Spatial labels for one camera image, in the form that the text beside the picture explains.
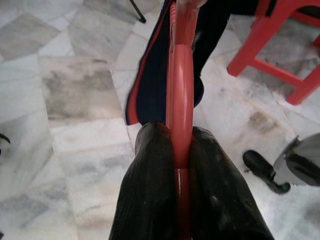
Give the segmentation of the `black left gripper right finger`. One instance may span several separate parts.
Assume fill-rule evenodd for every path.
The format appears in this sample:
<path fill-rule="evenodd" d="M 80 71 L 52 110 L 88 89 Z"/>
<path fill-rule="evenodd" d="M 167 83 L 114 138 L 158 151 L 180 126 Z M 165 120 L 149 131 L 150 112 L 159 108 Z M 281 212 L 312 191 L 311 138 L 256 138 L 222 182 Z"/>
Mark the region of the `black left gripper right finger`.
<path fill-rule="evenodd" d="M 214 135 L 193 127 L 189 152 L 190 231 L 194 240 L 272 240 L 240 171 Z"/>

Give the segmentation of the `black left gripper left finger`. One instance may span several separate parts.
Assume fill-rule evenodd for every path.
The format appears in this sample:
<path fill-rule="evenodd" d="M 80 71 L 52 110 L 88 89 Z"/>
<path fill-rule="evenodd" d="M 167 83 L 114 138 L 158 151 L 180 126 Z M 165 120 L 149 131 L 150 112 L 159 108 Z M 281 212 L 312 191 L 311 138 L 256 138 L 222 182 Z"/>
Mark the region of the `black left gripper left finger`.
<path fill-rule="evenodd" d="M 178 221 L 175 163 L 170 131 L 144 124 L 135 156 L 120 185 L 110 240 L 183 240 Z"/>

